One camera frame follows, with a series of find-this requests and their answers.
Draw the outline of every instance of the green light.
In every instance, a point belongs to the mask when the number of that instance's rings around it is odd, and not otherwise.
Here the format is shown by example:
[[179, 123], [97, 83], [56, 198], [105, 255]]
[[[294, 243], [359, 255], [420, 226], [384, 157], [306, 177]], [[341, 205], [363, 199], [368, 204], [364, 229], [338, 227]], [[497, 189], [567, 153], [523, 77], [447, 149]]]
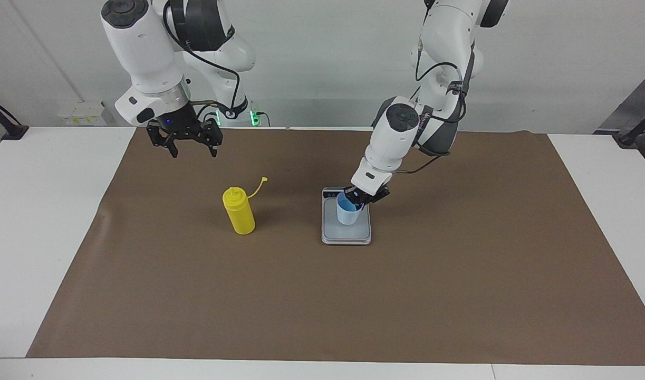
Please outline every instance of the green light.
[[252, 116], [252, 125], [254, 127], [259, 127], [259, 123], [260, 123], [259, 115], [257, 115], [257, 113], [255, 111], [250, 111], [249, 115]]

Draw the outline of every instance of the white table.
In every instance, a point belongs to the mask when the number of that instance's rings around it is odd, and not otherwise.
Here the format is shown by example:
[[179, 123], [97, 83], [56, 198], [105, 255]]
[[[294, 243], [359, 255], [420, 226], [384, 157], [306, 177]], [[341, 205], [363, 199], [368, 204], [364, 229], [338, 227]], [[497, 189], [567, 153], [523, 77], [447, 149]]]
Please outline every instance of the white table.
[[[23, 359], [133, 132], [32, 128], [0, 144], [0, 378], [645, 379], [645, 367]], [[645, 303], [645, 161], [611, 137], [550, 138]]]

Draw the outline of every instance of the wall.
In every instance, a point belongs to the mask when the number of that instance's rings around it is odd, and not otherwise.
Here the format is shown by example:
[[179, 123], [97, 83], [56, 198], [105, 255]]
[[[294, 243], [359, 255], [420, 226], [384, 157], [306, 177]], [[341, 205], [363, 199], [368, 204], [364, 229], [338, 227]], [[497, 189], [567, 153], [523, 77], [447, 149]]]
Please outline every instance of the wall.
[[[0, 102], [21, 121], [56, 125], [59, 101], [113, 103], [127, 90], [103, 2], [0, 0]], [[257, 51], [245, 87], [274, 125], [368, 125], [383, 100], [416, 89], [409, 52], [421, 0], [231, 0], [228, 9]], [[486, 69], [463, 129], [590, 133], [645, 78], [645, 0], [511, 2], [477, 45]], [[212, 98], [189, 77], [195, 99]]]

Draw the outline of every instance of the white robotic arm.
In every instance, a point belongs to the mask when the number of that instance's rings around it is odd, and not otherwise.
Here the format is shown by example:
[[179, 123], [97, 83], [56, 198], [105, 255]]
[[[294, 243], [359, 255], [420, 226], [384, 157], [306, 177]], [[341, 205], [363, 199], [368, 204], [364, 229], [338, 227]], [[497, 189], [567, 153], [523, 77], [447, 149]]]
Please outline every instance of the white robotic arm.
[[[412, 101], [385, 101], [373, 123], [369, 146], [351, 179], [346, 196], [358, 207], [377, 202], [390, 192], [387, 183], [402, 159], [415, 147], [426, 155], [447, 156], [458, 122], [465, 116], [469, 80], [482, 67], [475, 46], [476, 26], [498, 24], [508, 0], [426, 0], [426, 19], [412, 53], [416, 80], [425, 79]], [[428, 67], [423, 74], [419, 69]]]
[[[148, 123], [155, 146], [177, 157], [175, 140], [196, 140], [215, 156], [223, 136], [215, 120], [198, 120], [198, 103], [218, 108], [227, 124], [252, 122], [238, 73], [252, 69], [255, 54], [236, 36], [224, 0], [109, 0], [101, 18], [132, 79], [132, 87], [115, 103], [117, 111], [132, 125]], [[175, 50], [183, 51], [185, 62], [206, 77], [216, 101], [190, 101]]]

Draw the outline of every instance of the yellow bottle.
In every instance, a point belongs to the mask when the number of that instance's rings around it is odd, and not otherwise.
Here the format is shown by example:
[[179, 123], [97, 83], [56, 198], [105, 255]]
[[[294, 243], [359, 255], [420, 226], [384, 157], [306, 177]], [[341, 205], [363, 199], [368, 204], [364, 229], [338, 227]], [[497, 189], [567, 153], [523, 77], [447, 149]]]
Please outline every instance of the yellow bottle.
[[249, 205], [249, 200], [259, 193], [259, 190], [266, 181], [268, 181], [268, 178], [262, 178], [262, 183], [257, 188], [257, 191], [249, 197], [245, 193], [245, 190], [240, 187], [231, 187], [224, 192], [224, 196], [222, 197], [224, 208], [226, 209], [226, 213], [228, 213], [228, 218], [231, 220], [231, 224], [233, 224], [233, 229], [236, 233], [249, 235], [254, 231], [256, 223], [254, 221], [254, 215], [252, 214], [252, 208]]

